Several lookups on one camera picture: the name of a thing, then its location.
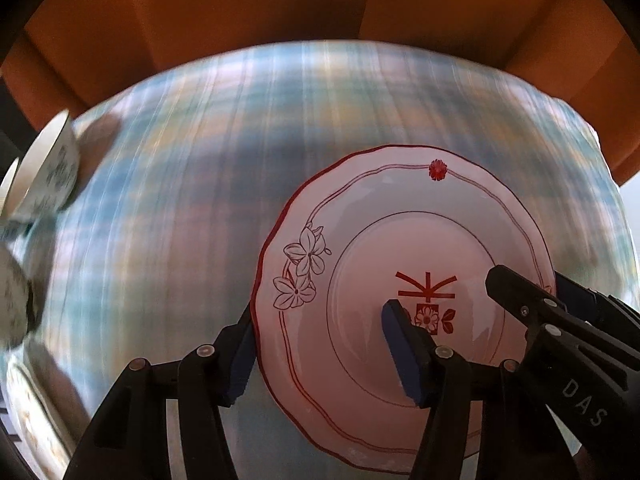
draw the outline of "plate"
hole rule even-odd
[[[404,394],[382,306],[398,299],[437,344],[471,361],[521,360],[524,327],[484,289],[497,264],[555,293],[533,218],[476,164],[431,146],[382,146],[317,174],[271,231],[252,293],[258,362],[276,402],[320,449],[409,472],[428,410]],[[480,426],[475,403],[468,455]]]
[[[4,174],[4,178],[0,184],[0,212],[4,209],[4,200],[9,193],[11,184],[14,183],[15,171],[18,169],[18,164],[20,164],[19,157],[12,162],[11,166],[9,166],[9,169]]]
[[[66,202],[78,176],[80,152],[69,110],[40,131],[18,169],[0,218],[33,222]]]
[[[61,479],[76,446],[53,404],[15,356],[8,365],[6,387],[21,439],[47,479]]]

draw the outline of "table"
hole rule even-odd
[[[76,438],[132,358],[179,359],[236,322],[287,199],[373,146],[430,144],[487,168],[536,220],[556,270],[640,306],[595,132],[497,70],[383,43],[273,44],[153,76],[75,128],[78,188],[12,250],[42,311],[25,352]],[[397,478],[317,450],[257,367],[222,411],[240,478]]]

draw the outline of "red symbol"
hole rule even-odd
[[[436,292],[436,290],[442,288],[449,283],[456,282],[458,279],[456,276],[451,276],[446,280],[442,280],[441,282],[436,283],[431,286],[431,273],[424,273],[424,281],[425,284],[421,284],[417,280],[410,278],[406,274],[402,272],[396,272],[396,278],[400,278],[401,280],[406,281],[407,283],[411,283],[413,286],[418,288],[418,290],[398,290],[398,296],[409,296],[412,298],[424,298],[426,301],[431,301],[431,298],[441,298],[452,300],[456,297],[455,294],[451,294],[448,292]],[[452,320],[456,315],[456,311],[452,308],[448,308],[442,316],[442,320],[439,317],[439,305],[436,303],[418,303],[415,309],[415,317],[414,324],[417,326],[422,326],[429,331],[431,335],[438,334],[438,323],[442,323],[442,329],[445,333],[451,334],[453,333],[453,323]]]
[[[433,180],[442,180],[447,174],[447,165],[439,158],[433,160],[429,165],[429,176]]]

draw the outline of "red leaf motif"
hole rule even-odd
[[[456,317],[456,311],[452,308],[448,308],[445,313],[442,315],[443,321],[451,321],[454,317]]]
[[[435,159],[429,165],[429,176],[433,180],[442,180],[447,174],[447,165],[439,158]]]

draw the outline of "teacup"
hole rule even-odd
[[[78,176],[80,154],[69,111],[42,129],[17,168],[0,220],[32,222],[66,202]]]
[[[0,244],[0,348],[18,346],[29,328],[31,286],[9,249]]]

